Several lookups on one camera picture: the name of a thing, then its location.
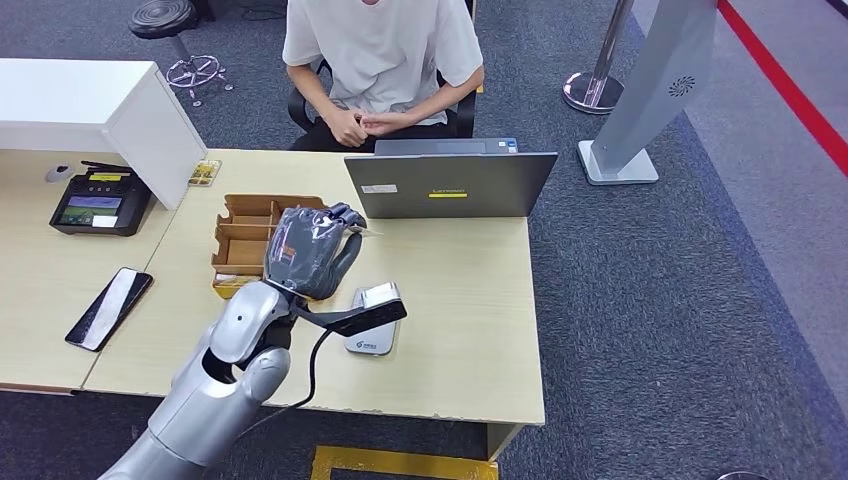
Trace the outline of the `person's left hand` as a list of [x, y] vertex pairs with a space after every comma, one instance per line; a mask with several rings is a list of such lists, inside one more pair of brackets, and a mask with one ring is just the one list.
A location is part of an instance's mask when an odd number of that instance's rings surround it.
[[406, 112], [363, 114], [359, 124], [369, 136], [381, 137], [414, 126], [416, 120]]

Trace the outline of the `person's right hand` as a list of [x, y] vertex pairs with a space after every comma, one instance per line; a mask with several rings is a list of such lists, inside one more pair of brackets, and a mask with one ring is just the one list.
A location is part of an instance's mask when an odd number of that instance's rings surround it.
[[355, 110], [335, 108], [323, 116], [335, 140], [345, 147], [361, 147], [368, 134], [360, 125], [362, 114]]

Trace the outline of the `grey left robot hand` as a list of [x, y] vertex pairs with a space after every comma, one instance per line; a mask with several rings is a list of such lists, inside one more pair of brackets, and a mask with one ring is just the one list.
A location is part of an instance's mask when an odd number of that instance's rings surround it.
[[331, 297], [356, 260], [366, 219], [345, 203], [283, 210], [266, 249], [263, 279], [314, 300]]

